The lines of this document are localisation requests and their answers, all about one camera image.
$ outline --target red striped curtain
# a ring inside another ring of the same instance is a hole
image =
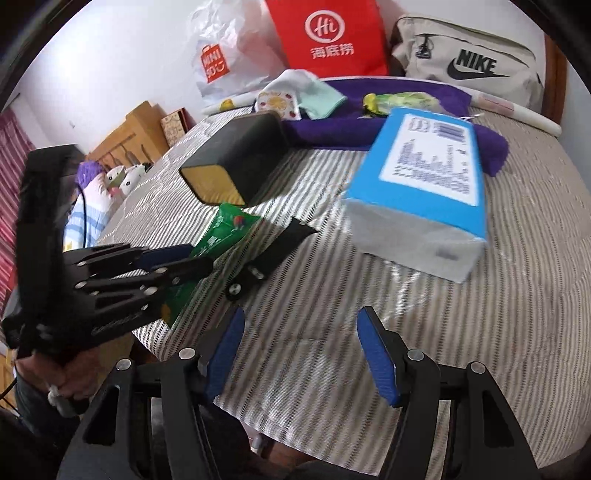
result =
[[[10,108],[0,115],[0,310],[14,265],[14,223],[27,154],[34,150]]]

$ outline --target black cable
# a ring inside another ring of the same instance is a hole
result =
[[[20,412],[17,410],[17,408],[16,408],[14,405],[12,405],[12,403],[10,403],[10,402],[9,402],[9,401],[8,401],[6,398],[4,399],[4,401],[5,401],[6,403],[8,403],[8,406],[9,406],[10,408],[12,408],[12,409],[13,409],[15,412],[17,412],[19,415],[21,414],[21,413],[20,413]]]
[[[82,248],[86,248],[86,197],[84,196],[84,190],[82,190],[79,183],[76,183],[76,187],[80,190],[80,195],[82,195],[82,205],[84,207],[84,241],[82,242]]]
[[[17,379],[15,378],[14,380],[12,380],[10,385],[6,387],[6,390],[4,390],[2,393],[0,393],[0,401],[4,400],[4,397],[6,397],[6,395],[8,395],[8,392],[10,392],[16,384],[17,384]]]

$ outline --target red bag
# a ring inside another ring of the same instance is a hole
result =
[[[318,77],[387,75],[375,0],[265,0],[290,67]]]

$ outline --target human hand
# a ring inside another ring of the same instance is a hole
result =
[[[61,366],[39,352],[16,361],[17,371],[23,379],[44,393],[55,385],[64,398],[81,400],[94,395],[99,374],[99,349],[92,348],[76,355]]]

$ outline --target black box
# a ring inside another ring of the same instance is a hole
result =
[[[178,172],[201,202],[245,207],[288,150],[279,115],[252,113],[230,120]]]

